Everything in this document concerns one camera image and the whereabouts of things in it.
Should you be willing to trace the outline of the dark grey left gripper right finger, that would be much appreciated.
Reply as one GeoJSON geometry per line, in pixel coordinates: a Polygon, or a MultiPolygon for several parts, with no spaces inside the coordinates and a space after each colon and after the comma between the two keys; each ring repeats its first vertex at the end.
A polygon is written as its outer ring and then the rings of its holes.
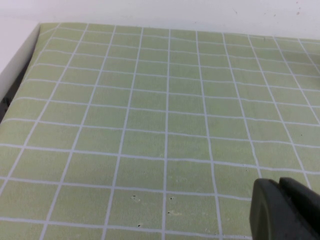
{"type": "Polygon", "coordinates": [[[279,186],[300,218],[300,223],[313,236],[320,239],[320,195],[290,177],[281,177],[279,186]]]}

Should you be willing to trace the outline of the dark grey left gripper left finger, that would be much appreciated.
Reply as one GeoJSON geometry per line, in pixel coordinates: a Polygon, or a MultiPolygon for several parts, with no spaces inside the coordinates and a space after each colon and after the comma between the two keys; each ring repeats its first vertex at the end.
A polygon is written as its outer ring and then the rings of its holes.
{"type": "Polygon", "coordinates": [[[270,179],[254,181],[249,223],[254,240],[296,240],[296,217],[278,184],[270,179]]]}

